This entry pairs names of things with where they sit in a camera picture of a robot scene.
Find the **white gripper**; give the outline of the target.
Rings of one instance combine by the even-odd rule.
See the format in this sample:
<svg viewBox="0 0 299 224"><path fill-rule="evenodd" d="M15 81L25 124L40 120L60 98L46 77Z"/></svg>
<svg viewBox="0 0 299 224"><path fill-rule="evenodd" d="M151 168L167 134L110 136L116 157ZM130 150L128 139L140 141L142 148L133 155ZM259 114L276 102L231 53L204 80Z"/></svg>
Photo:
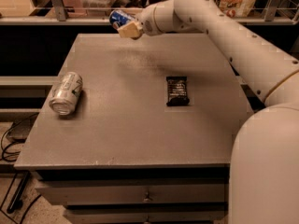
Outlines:
<svg viewBox="0 0 299 224"><path fill-rule="evenodd" d="M138 21L130 21L117 29L121 38L138 39L144 34L149 36L160 35L162 32L155 20L156 5L145 7L136 15Z"/></svg>

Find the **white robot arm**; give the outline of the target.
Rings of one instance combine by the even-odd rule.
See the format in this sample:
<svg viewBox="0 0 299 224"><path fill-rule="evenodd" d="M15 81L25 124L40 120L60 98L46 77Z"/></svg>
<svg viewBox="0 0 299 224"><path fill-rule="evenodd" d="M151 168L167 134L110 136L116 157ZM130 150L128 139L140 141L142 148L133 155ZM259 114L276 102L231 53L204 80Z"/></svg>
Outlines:
<svg viewBox="0 0 299 224"><path fill-rule="evenodd" d="M192 27L208 35L265 108L233 145L228 224L299 224L297 59L225 15L213 0L168 0L119 27L123 37Z"/></svg>

